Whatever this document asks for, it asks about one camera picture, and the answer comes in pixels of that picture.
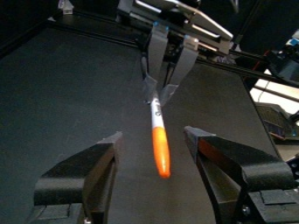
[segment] black plastic part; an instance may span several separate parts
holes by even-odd
[[[218,165],[247,191],[293,189],[295,180],[286,162],[262,150],[234,143],[218,136],[199,136],[193,127],[189,135],[198,135],[199,152]]]
[[[83,205],[36,206],[28,224],[75,224],[84,221]]]
[[[299,110],[293,115],[290,115],[290,119],[294,121],[294,123],[299,121]]]
[[[67,219],[71,205],[82,204],[84,217],[106,223],[122,136],[116,133],[42,175],[35,186],[32,216],[40,206],[46,208],[38,220]]]
[[[299,221],[295,179],[281,158],[202,129],[186,127],[185,136],[209,190],[218,223]],[[210,172],[215,175],[215,171],[223,171],[230,181],[241,186],[238,197],[238,188],[230,186],[227,178],[222,177],[222,187],[211,183]],[[227,198],[221,196],[223,192],[230,194]]]
[[[271,52],[267,55],[267,59],[270,61],[269,70],[271,74],[299,85],[299,63],[287,56],[279,57],[277,52]]]
[[[297,154],[295,157],[287,161],[287,164],[291,167],[294,179],[299,180],[299,154]]]

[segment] cable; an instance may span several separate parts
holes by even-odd
[[[259,97],[258,97],[258,100],[257,100],[258,102],[259,102],[259,100],[261,100],[261,96],[262,96],[262,94],[266,92],[266,89],[267,89],[269,83],[270,83],[270,81],[267,82],[266,87],[265,87],[265,89],[263,89],[263,91],[262,91],[262,93],[261,93],[261,95],[259,95]]]

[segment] orange marker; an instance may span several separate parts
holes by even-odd
[[[152,132],[154,132],[154,160],[162,178],[171,177],[171,158],[167,136],[164,131],[164,119],[162,106],[156,94],[151,103]]]

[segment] black table surface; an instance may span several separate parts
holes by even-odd
[[[39,177],[118,131],[108,223],[215,223],[183,141],[191,125],[277,155],[239,76],[195,65],[163,108],[172,176],[158,177],[140,52],[46,29],[0,61],[0,222],[24,223]]]

